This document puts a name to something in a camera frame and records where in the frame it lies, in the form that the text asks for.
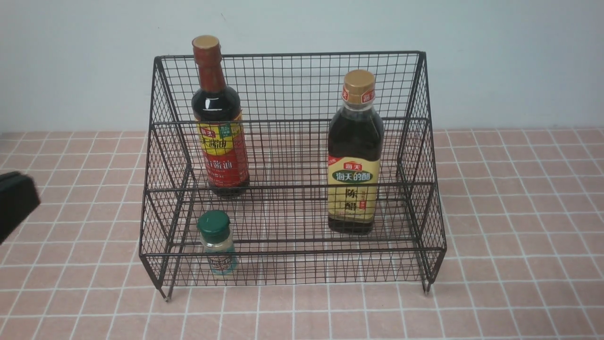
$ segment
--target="red label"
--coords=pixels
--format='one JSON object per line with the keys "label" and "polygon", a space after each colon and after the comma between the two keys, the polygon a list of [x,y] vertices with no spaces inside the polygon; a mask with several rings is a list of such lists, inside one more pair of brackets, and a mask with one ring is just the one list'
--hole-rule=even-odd
{"label": "red label", "polygon": [[375,97],[376,91],[374,89],[368,90],[361,96],[361,103],[364,104],[367,102],[371,102],[373,99],[375,99]]}
{"label": "red label", "polygon": [[329,158],[327,159],[327,165],[335,164],[335,163],[337,163],[341,159],[342,159],[342,157],[332,157],[332,156],[329,156]]}
{"label": "red label", "polygon": [[359,164],[356,162],[346,162],[344,163],[344,169],[352,171],[363,171],[363,164]]}
{"label": "red label", "polygon": [[249,176],[243,131],[233,139],[233,149],[226,154],[211,155],[204,150],[204,156],[205,170],[216,186],[237,186]]}
{"label": "red label", "polygon": [[342,99],[348,101],[348,90],[346,86],[342,86]]}

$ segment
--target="jar label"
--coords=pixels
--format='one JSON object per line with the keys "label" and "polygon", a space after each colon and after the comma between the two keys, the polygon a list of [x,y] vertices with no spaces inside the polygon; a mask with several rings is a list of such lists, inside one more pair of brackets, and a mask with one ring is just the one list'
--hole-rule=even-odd
{"label": "jar label", "polygon": [[233,244],[227,250],[221,251],[212,251],[211,249],[206,249],[206,253],[215,253],[220,255],[212,255],[208,257],[208,262],[210,264],[210,269],[214,274],[218,275],[226,275],[231,273],[238,265],[237,257],[232,253],[235,252],[235,245]]}
{"label": "jar label", "polygon": [[243,126],[236,122],[199,123],[199,141],[205,157],[205,169],[216,186],[237,186],[249,177]]}
{"label": "jar label", "polygon": [[379,160],[329,156],[327,184],[341,185],[327,190],[329,215],[337,220],[371,222],[376,209]]}

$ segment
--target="bottle cap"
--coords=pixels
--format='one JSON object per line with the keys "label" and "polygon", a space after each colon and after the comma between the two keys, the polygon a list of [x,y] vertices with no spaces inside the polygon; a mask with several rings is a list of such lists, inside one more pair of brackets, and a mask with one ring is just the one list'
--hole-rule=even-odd
{"label": "bottle cap", "polygon": [[217,37],[198,36],[193,39],[192,44],[196,64],[201,67],[220,65],[222,54],[220,53],[220,42]]}
{"label": "bottle cap", "polygon": [[224,242],[231,234],[230,220],[222,210],[210,210],[197,220],[197,229],[207,243]]}
{"label": "bottle cap", "polygon": [[376,97],[376,78],[367,70],[354,70],[344,76],[342,99],[351,104],[365,104]]}

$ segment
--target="wire grid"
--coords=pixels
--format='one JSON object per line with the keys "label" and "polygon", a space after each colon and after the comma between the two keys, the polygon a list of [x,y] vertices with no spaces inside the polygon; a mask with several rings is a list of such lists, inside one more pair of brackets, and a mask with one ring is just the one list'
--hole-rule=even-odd
{"label": "wire grid", "polygon": [[[350,70],[376,75],[384,147],[373,231],[327,227],[327,132]],[[190,108],[192,56],[155,59],[141,224],[141,260],[161,286],[422,280],[446,251],[437,189],[425,54],[224,56],[242,100],[250,188],[236,199],[207,184]],[[239,268],[212,275],[196,220],[231,217]]]}

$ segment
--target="black wire rack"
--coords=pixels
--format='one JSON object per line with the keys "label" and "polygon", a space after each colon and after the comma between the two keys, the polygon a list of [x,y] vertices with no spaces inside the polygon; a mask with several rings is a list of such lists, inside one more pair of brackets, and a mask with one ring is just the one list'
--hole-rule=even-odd
{"label": "black wire rack", "polygon": [[[169,301],[174,286],[421,281],[427,293],[445,257],[424,52],[225,55],[242,100],[250,188],[219,198],[207,185],[190,108],[193,56],[153,64],[140,258]],[[327,227],[327,130],[344,75],[376,76],[385,136],[373,231]],[[213,275],[196,220],[231,218],[239,265]]]}

